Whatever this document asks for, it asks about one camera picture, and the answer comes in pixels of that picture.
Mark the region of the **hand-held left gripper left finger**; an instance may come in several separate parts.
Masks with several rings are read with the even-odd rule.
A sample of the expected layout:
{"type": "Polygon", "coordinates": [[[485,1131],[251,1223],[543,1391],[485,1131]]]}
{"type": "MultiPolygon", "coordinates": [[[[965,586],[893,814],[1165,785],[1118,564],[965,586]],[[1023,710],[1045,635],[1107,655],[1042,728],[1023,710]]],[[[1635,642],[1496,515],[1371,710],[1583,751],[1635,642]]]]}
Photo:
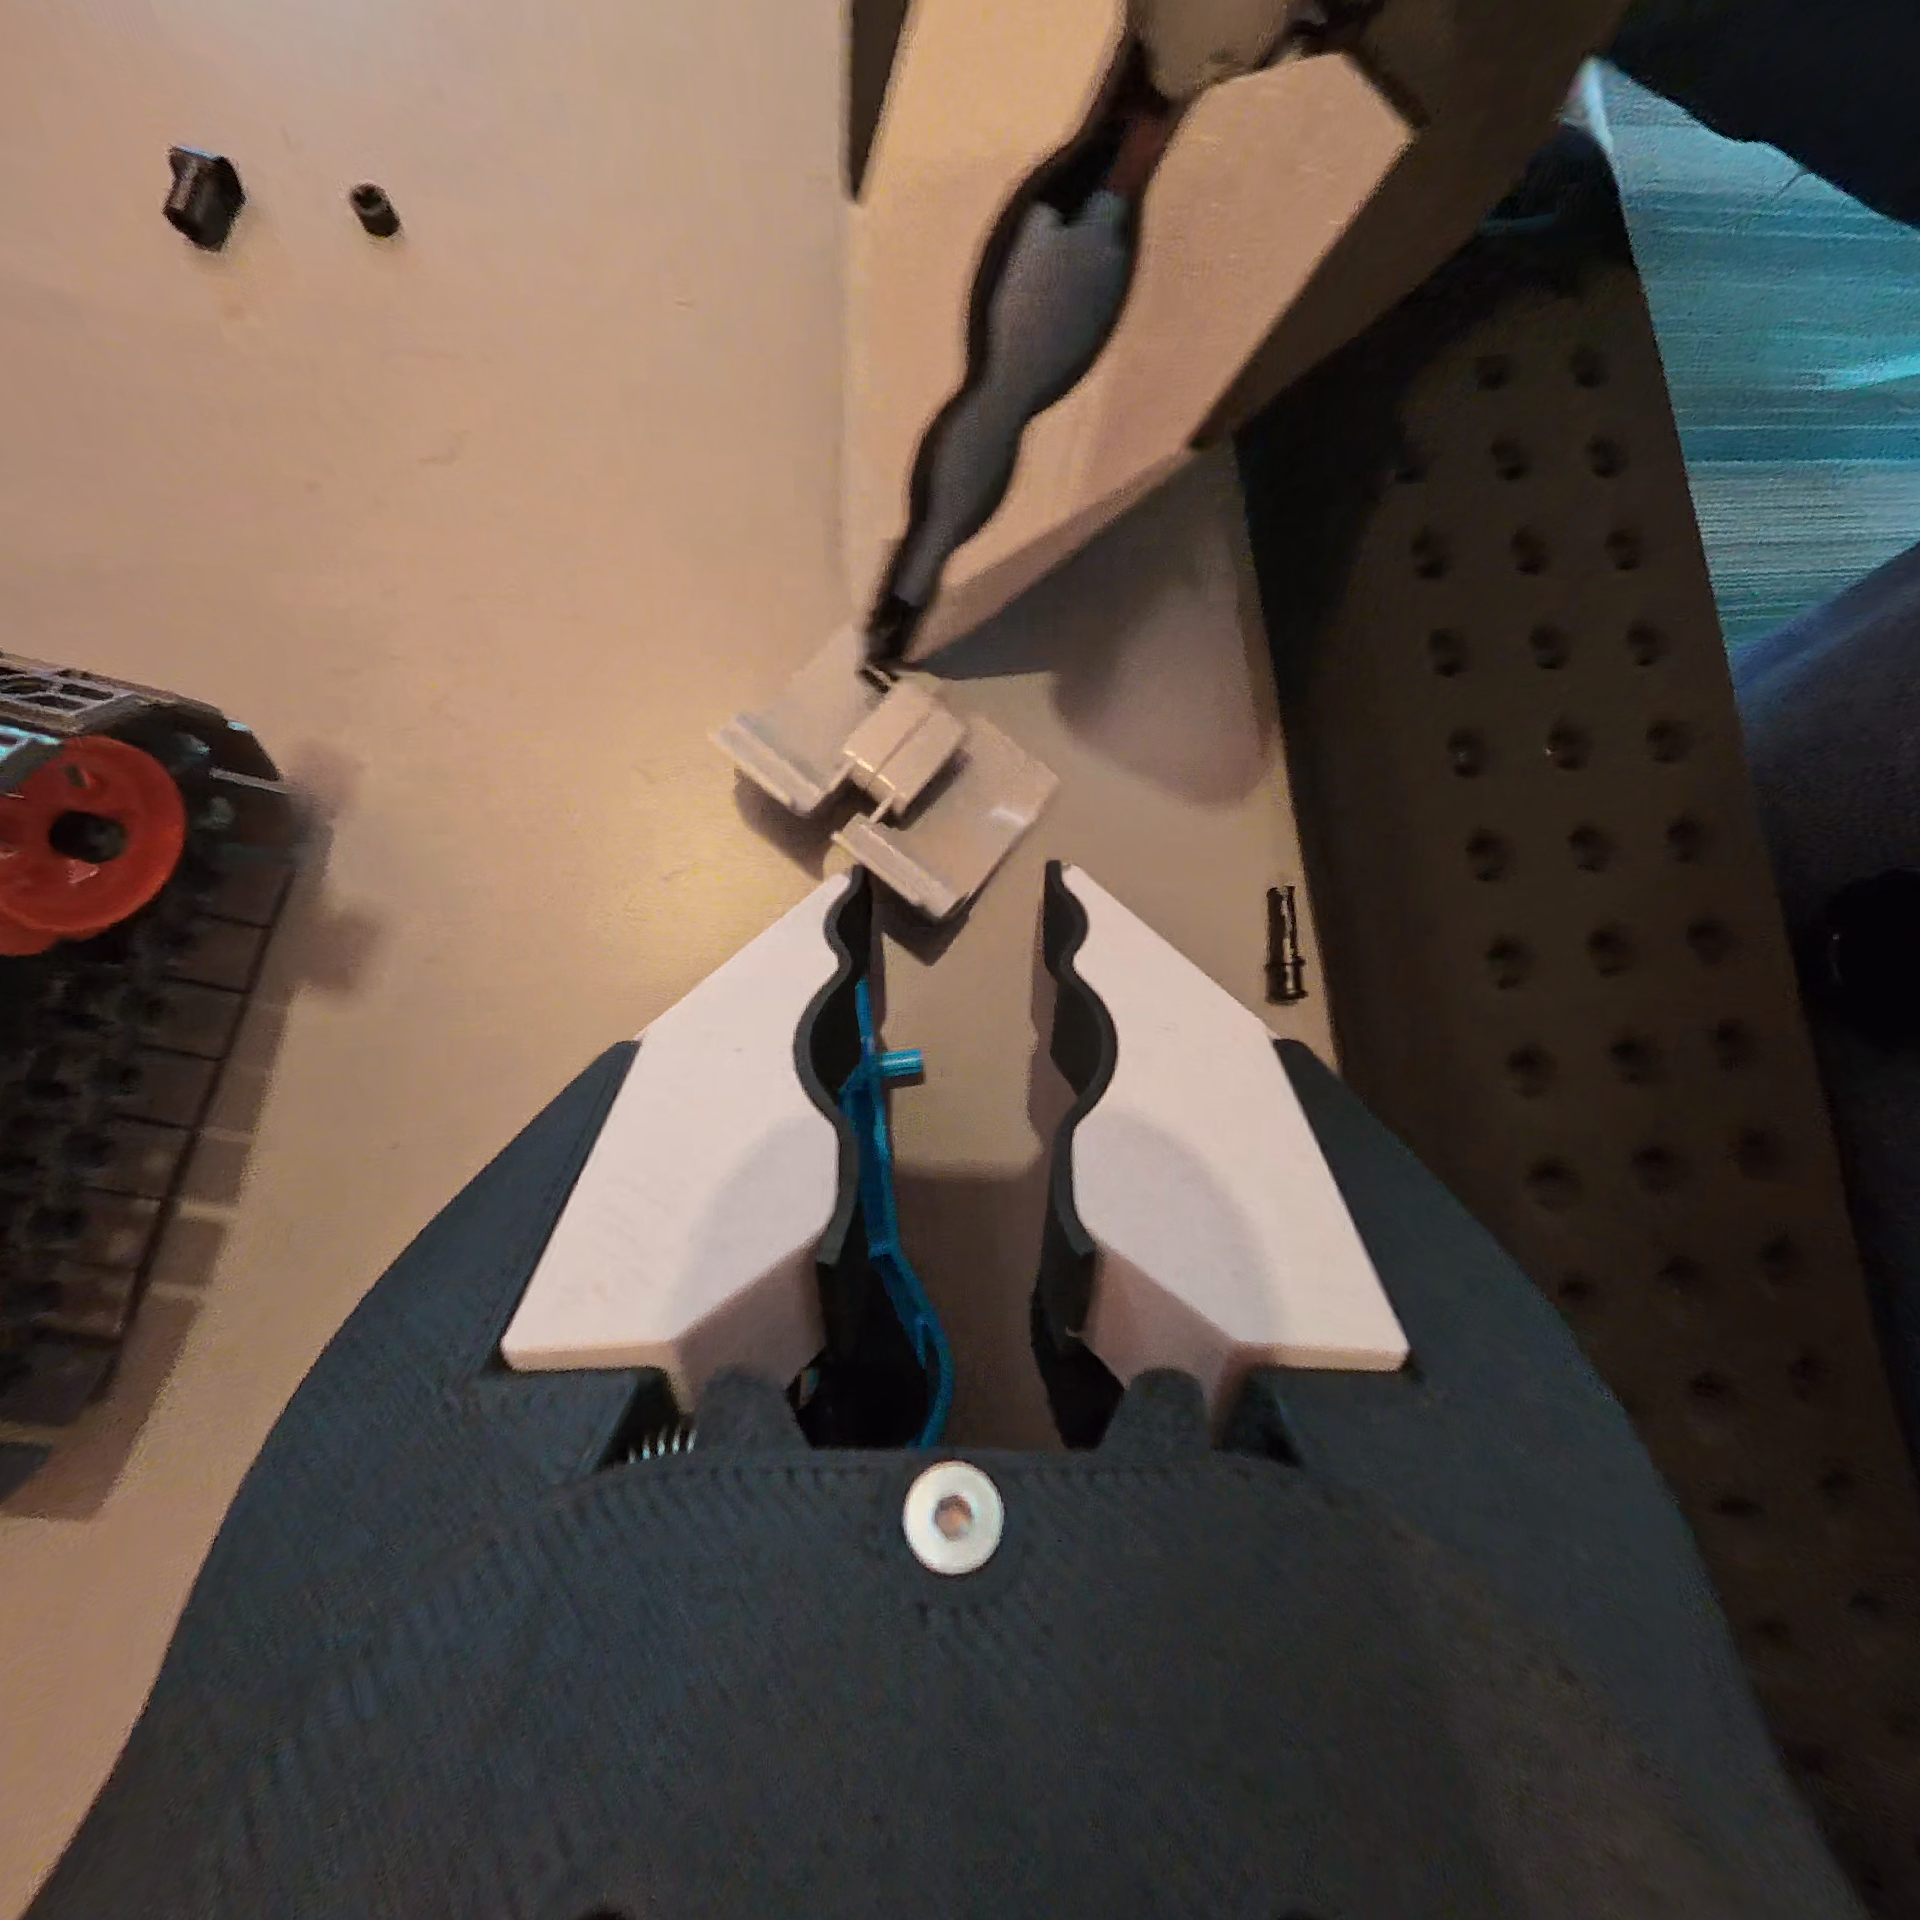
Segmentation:
{"type": "Polygon", "coordinates": [[[502,1335],[513,1372],[642,1367],[694,1402],[824,1349],[816,1253],[850,1175],[809,1042],[867,955],[873,886],[827,875],[636,1035],[502,1335]]]}

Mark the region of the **blue plastic brick tool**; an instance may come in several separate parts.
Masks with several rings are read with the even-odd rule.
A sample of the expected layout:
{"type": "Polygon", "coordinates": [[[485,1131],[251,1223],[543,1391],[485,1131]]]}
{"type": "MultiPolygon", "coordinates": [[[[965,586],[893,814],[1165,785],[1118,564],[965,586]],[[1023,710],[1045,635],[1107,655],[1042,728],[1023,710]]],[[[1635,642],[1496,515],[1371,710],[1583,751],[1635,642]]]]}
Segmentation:
{"type": "Polygon", "coordinates": [[[813,1253],[824,1335],[790,1397],[809,1443],[929,1453],[947,1435],[955,1356],[903,1251],[890,1131],[890,1089],[927,1060],[881,1048],[864,977],[833,989],[824,1017],[840,1196],[813,1253]]]}

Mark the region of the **grey plastic panel assembly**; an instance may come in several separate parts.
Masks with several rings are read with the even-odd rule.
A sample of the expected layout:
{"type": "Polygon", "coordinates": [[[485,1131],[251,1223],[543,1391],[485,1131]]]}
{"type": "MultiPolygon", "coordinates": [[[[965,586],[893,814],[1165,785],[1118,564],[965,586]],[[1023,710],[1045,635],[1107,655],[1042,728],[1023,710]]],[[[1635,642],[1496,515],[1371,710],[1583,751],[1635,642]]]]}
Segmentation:
{"type": "Polygon", "coordinates": [[[969,906],[1059,785],[929,672],[873,658],[862,628],[731,714],[712,744],[784,814],[827,826],[833,846],[929,925],[969,906]]]}

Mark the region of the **grey orange tracked toy robot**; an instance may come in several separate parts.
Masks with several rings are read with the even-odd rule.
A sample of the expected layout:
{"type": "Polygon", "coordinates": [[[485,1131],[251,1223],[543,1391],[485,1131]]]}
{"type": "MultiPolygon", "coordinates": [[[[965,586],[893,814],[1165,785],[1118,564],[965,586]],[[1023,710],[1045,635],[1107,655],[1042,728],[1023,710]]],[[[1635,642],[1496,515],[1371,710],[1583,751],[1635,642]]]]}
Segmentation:
{"type": "Polygon", "coordinates": [[[2,1499],[118,1372],[295,850],[251,728],[2,652],[2,1499]]]}

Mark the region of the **black plastic connector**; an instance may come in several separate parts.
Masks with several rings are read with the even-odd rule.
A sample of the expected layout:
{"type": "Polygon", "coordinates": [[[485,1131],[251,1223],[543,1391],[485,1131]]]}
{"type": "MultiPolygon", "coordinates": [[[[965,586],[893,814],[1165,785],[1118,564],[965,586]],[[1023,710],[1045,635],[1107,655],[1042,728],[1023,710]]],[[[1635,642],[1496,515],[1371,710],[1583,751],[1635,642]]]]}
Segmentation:
{"type": "Polygon", "coordinates": [[[199,252],[222,252],[250,203],[235,157],[203,147],[168,147],[167,222],[199,252]]]}

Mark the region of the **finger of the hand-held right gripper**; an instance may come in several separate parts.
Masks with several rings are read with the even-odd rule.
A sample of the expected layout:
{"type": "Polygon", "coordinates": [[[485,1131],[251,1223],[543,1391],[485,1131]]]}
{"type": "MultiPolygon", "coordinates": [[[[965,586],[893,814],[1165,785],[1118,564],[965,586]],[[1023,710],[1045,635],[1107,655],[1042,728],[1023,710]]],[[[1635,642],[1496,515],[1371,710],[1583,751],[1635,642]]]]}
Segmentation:
{"type": "Polygon", "coordinates": [[[1125,15],[1107,186],[1135,197],[1135,273],[1096,371],[1114,374],[1102,445],[1138,460],[1138,503],[1473,233],[1626,3],[1125,15]]]}
{"type": "Polygon", "coordinates": [[[947,644],[1138,498],[1102,443],[1138,209],[1125,3],[903,3],[848,227],[848,581],[947,644]]]}

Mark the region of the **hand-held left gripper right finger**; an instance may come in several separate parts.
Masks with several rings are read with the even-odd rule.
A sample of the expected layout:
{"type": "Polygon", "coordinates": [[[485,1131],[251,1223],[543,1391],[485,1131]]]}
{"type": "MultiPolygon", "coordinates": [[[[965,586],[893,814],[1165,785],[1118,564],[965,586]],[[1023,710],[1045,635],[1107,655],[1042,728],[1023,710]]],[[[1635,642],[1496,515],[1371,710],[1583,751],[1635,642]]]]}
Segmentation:
{"type": "Polygon", "coordinates": [[[1205,1397],[1262,1367],[1389,1376],[1413,1356],[1281,1042],[1081,865],[1045,867],[1047,1149],[1036,1347],[1205,1397]]]}

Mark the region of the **person's right forearm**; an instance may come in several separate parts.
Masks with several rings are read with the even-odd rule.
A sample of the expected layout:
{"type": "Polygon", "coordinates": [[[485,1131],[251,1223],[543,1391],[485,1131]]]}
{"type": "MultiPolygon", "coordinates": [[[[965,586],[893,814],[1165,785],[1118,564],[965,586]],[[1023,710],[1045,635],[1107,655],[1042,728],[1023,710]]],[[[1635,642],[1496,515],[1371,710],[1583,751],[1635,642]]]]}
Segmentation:
{"type": "Polygon", "coordinates": [[[1603,54],[1709,129],[1916,227],[1916,3],[1628,3],[1603,54]]]}

